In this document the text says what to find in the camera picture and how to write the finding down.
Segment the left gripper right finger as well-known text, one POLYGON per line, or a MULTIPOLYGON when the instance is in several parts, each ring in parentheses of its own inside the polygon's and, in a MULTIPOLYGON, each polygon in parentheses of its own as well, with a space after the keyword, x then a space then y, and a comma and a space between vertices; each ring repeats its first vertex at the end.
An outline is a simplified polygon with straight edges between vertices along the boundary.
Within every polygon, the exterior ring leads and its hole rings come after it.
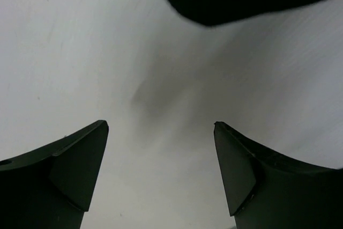
POLYGON ((224 122, 214 141, 237 228, 342 228, 342 170, 265 147, 224 122))

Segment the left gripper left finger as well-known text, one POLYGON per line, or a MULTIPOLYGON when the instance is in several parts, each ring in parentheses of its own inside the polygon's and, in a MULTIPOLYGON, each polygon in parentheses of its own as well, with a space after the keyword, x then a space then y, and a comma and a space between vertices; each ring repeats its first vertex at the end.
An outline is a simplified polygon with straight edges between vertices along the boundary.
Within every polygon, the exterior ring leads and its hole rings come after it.
POLYGON ((1 161, 1 228, 80 228, 89 211, 109 133, 98 120, 1 161))

